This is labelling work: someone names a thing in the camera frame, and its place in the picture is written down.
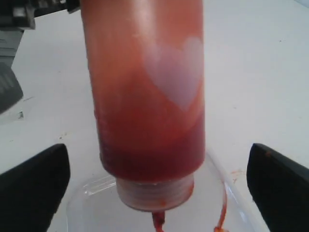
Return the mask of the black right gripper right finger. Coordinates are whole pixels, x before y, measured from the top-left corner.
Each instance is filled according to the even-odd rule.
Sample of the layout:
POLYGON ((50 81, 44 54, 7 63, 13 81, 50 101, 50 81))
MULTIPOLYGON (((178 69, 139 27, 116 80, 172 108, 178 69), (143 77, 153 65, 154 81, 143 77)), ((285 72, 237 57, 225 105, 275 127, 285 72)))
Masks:
POLYGON ((271 232, 309 230, 309 170, 259 143, 250 149, 247 186, 271 232))

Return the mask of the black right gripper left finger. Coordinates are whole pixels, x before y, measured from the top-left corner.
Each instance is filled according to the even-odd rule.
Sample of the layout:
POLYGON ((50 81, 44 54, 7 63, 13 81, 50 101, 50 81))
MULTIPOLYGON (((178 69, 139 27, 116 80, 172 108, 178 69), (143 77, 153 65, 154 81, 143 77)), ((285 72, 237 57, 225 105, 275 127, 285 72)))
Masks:
POLYGON ((55 144, 0 175, 0 230, 45 232, 70 180, 64 144, 55 144))

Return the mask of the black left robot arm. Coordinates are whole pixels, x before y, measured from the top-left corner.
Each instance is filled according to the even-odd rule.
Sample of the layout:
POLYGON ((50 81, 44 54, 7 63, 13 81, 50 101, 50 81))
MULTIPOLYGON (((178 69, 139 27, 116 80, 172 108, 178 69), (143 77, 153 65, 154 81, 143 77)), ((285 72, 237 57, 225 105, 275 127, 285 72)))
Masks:
POLYGON ((25 29, 34 29, 34 10, 29 0, 0 2, 0 112, 4 113, 23 97, 12 64, 25 29))

